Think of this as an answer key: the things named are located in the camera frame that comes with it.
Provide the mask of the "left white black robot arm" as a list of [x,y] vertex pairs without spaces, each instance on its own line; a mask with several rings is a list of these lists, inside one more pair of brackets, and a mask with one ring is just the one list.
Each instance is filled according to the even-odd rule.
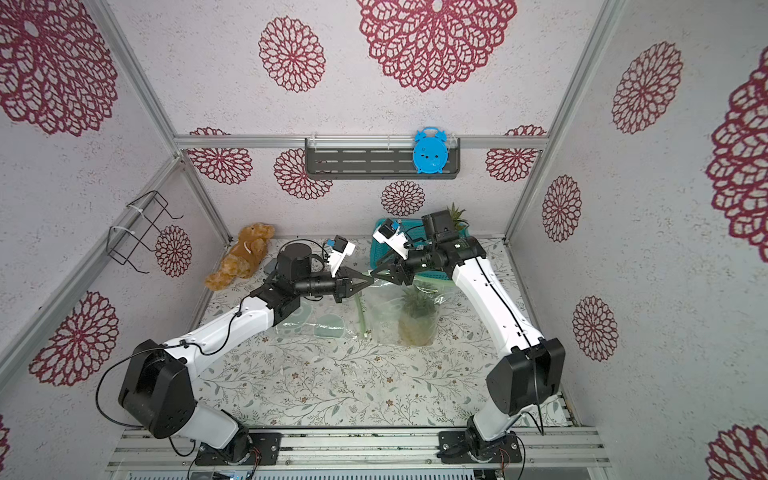
[[254,454],[249,429],[233,415],[198,400],[192,383],[244,341],[278,325],[303,299],[330,296],[340,303],[372,285],[370,276],[344,266],[355,245],[337,236],[315,254],[308,239],[288,242],[264,282],[234,308],[164,343],[146,340],[124,359],[118,403],[157,439],[186,437],[220,461],[241,464]]

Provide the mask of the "brownish pineapple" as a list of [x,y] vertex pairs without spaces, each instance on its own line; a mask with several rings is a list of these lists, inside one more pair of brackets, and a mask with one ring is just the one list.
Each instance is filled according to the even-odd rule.
[[433,343],[437,333],[437,305],[429,294],[416,287],[404,290],[398,332],[406,346],[423,347]]

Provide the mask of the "yellow pineapple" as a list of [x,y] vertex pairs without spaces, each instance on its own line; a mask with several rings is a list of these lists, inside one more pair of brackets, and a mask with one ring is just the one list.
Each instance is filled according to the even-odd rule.
[[461,235],[468,234],[469,222],[463,217],[465,210],[458,208],[454,203],[449,208],[449,213],[454,229]]

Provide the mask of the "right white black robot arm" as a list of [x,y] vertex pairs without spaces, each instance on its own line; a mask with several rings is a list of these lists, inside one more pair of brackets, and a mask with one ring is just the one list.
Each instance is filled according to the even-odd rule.
[[442,441],[437,456],[444,463],[505,461],[522,448],[512,431],[514,423],[558,393],[565,349],[525,318],[481,243],[461,235],[449,211],[425,215],[422,223],[426,240],[421,246],[398,221],[387,219],[377,227],[374,240],[390,252],[371,274],[410,285],[421,272],[441,271],[466,296],[493,341],[498,361],[486,377],[488,401],[469,418],[460,436]]

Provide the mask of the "clear zip-top bag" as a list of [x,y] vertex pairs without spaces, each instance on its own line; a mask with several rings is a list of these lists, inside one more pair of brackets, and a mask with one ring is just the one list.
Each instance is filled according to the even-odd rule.
[[411,285],[376,280],[361,294],[365,325],[380,344],[429,346],[437,336],[443,306],[458,294],[449,280],[416,276]]
[[276,327],[280,336],[303,336],[327,339],[351,339],[366,335],[362,295],[356,294],[341,303],[332,297],[302,298],[299,308]]

